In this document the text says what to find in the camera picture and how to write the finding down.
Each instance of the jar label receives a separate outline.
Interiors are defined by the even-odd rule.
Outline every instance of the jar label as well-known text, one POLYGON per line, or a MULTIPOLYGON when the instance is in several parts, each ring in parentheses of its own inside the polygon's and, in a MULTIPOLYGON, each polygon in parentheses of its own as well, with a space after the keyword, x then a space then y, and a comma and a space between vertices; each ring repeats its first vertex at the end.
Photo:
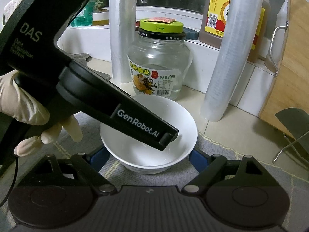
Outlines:
POLYGON ((133 63, 129 59, 133 86, 144 94, 169 97, 174 81, 177 79, 175 70, 154 70, 133 63))
MULTIPOLYGON (((225 25, 227 23, 228 12, 231 0, 211 0, 206 19, 205 31, 223 37, 225 25)), ((259 24, 256 29, 251 49, 254 50, 262 27, 265 9, 261 9, 259 24)))

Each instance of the cutting board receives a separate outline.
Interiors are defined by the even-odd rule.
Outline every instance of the cutting board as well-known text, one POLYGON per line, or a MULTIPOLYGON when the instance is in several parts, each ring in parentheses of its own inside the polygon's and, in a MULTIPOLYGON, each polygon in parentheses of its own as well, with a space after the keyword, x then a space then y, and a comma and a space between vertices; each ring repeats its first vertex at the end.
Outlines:
POLYGON ((309 2, 289 0, 288 20, 279 73, 272 82, 259 117, 293 137, 275 114, 290 107, 309 113, 309 2))

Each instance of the jar lid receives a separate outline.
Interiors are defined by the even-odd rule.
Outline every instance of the jar lid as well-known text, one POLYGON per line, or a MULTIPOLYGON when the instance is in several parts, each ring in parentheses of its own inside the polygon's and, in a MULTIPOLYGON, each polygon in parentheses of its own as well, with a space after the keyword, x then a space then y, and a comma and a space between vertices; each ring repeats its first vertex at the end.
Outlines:
POLYGON ((157 33, 157 32, 150 32, 143 30, 142 28, 137 29, 137 33, 140 36, 148 37, 152 39, 158 39, 158 40, 169 40, 169 41, 178 41, 178 40, 184 40, 186 38, 186 33, 157 33))
POLYGON ((171 23, 164 23, 159 21, 147 21, 149 18, 141 20, 140 27, 149 32, 158 33, 182 33, 183 23, 178 21, 173 21, 171 23))

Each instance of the glove finger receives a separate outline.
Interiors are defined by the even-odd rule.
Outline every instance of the glove finger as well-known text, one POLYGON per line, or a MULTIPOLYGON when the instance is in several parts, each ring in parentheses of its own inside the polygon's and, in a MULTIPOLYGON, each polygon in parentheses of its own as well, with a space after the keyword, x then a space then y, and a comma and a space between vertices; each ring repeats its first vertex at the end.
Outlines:
POLYGON ((48 110, 25 90, 18 87, 13 70, 0 77, 0 112, 19 122, 44 125, 49 120, 48 110))
POLYGON ((60 124, 67 130, 68 134, 71 136, 74 142, 80 142, 82 140, 82 131, 78 124, 77 119, 72 115, 61 121, 60 124))
POLYGON ((51 128, 45 130, 41 134, 41 140, 44 144, 49 144, 52 142, 55 142, 62 130, 62 125, 60 123, 57 123, 53 125, 51 128))
POLYGON ((24 139, 15 147, 14 154, 19 157, 27 156, 40 150, 43 145, 40 136, 24 139))

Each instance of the green lid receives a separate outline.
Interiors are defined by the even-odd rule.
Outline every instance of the green lid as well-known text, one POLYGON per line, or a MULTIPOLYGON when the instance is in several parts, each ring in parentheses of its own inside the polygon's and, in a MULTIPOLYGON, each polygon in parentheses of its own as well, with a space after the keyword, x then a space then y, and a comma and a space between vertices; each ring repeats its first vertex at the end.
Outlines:
POLYGON ((140 27, 143 30, 159 33, 182 33, 183 23, 174 21, 171 23, 145 21, 148 18, 142 19, 140 27))

